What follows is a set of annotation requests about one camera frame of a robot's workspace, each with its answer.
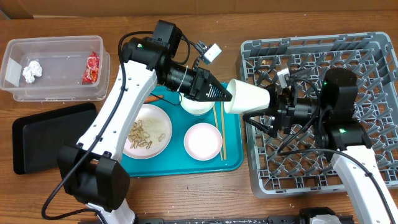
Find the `white bowl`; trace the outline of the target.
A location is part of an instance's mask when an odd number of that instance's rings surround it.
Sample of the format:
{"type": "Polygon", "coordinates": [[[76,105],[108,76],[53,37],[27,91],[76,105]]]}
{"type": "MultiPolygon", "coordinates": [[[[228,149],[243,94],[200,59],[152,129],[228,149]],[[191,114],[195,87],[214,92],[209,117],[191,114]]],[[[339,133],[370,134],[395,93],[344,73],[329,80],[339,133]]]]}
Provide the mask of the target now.
{"type": "Polygon", "coordinates": [[[207,112],[209,112],[213,106],[215,105],[215,102],[210,102],[210,101],[205,101],[205,102],[201,102],[201,101],[193,101],[193,100],[189,100],[188,98],[186,98],[184,96],[184,94],[181,94],[181,106],[182,108],[195,116],[201,116],[206,114],[207,112]]]}

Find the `white paper cup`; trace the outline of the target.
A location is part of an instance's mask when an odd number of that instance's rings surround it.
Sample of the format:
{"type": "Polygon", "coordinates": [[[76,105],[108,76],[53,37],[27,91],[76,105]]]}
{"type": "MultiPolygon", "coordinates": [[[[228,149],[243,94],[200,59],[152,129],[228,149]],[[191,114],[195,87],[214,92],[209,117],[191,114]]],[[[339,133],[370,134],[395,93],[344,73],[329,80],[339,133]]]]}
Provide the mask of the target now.
{"type": "Polygon", "coordinates": [[[237,79],[229,81],[227,90],[232,94],[232,99],[223,103],[226,113],[243,114],[267,109],[271,102],[268,90],[237,79]]]}

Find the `pink bowl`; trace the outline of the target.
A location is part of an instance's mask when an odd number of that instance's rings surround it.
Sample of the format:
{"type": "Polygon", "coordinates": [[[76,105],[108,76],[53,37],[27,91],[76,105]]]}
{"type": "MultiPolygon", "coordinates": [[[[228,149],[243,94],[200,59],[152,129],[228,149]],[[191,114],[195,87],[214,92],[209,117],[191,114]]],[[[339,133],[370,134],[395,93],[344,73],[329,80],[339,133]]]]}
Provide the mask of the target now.
{"type": "Polygon", "coordinates": [[[198,161],[209,161],[219,155],[216,128],[212,124],[198,123],[187,130],[183,139],[187,154],[198,161]]]}

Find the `foil ball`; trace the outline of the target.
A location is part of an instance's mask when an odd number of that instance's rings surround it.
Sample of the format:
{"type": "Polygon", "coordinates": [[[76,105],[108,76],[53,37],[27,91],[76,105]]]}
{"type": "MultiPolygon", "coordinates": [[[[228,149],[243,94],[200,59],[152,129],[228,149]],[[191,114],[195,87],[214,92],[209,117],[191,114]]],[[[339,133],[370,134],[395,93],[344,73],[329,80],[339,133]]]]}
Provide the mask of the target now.
{"type": "Polygon", "coordinates": [[[31,84],[35,82],[36,77],[42,76],[42,67],[36,60],[31,61],[22,71],[22,76],[25,78],[25,82],[31,84]]]}

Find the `pink plate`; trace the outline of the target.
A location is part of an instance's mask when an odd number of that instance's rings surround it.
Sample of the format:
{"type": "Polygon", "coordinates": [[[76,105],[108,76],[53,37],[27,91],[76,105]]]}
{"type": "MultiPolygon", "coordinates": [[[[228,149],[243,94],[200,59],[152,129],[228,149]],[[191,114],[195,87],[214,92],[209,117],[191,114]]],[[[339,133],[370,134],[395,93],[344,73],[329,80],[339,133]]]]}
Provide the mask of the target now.
{"type": "Polygon", "coordinates": [[[155,105],[144,104],[127,134],[123,154],[133,159],[150,159],[160,154],[172,137],[167,113],[155,105]]]}

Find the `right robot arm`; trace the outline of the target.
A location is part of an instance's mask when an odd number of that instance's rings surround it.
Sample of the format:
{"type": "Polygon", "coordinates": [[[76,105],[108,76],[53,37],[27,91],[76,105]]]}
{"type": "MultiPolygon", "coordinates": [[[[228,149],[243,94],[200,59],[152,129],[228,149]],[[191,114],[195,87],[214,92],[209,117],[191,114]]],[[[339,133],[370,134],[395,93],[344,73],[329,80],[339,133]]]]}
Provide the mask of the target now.
{"type": "Polygon", "coordinates": [[[279,131],[315,132],[314,152],[324,153],[338,174],[361,223],[397,223],[397,206],[376,162],[372,142],[364,127],[354,119],[358,95],[357,76],[345,68],[326,71],[321,88],[290,73],[278,73],[282,93],[266,86],[269,105],[243,114],[243,120],[271,137],[279,131]]]}

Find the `wooden chopstick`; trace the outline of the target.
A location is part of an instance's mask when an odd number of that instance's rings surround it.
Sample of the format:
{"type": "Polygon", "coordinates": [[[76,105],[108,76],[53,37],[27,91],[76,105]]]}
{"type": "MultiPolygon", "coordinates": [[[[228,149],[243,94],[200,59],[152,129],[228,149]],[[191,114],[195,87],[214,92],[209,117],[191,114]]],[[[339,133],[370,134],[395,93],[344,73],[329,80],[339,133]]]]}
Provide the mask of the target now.
{"type": "Polygon", "coordinates": [[[222,138],[223,138],[223,160],[226,160],[226,135],[225,135],[225,126],[224,126],[224,104],[220,103],[221,108],[221,128],[222,128],[222,138]]]}
{"type": "Polygon", "coordinates": [[[216,114],[216,106],[215,105],[213,105],[213,115],[214,115],[214,119],[215,119],[215,128],[216,128],[216,145],[218,147],[220,158],[221,158],[221,160],[223,160],[223,156],[221,153],[223,139],[222,139],[221,133],[219,131],[218,118],[217,118],[217,114],[216,114]]]}

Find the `red snack wrapper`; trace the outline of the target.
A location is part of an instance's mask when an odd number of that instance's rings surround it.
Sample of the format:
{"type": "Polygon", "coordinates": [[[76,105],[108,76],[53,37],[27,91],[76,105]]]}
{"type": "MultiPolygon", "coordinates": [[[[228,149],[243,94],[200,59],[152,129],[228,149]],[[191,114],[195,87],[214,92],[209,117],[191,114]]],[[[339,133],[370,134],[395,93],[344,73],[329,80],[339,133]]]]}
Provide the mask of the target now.
{"type": "Polygon", "coordinates": [[[86,69],[83,74],[82,84],[90,85],[97,82],[99,74],[100,57],[96,52],[92,52],[87,58],[86,69]]]}

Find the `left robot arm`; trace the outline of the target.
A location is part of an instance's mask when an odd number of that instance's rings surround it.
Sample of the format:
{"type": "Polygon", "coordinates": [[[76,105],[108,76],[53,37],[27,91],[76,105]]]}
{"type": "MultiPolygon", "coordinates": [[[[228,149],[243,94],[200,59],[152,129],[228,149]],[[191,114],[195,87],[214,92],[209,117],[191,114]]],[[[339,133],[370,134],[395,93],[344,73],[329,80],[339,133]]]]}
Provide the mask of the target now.
{"type": "Polygon", "coordinates": [[[127,135],[146,98],[157,85],[193,101],[230,101],[229,91],[200,67],[174,60],[182,31],[159,21],[153,31],[131,32],[118,44],[119,71],[97,117],[74,146],[58,153],[58,188],[85,204],[101,223],[135,223],[126,202],[130,177],[121,165],[127,135]]]}

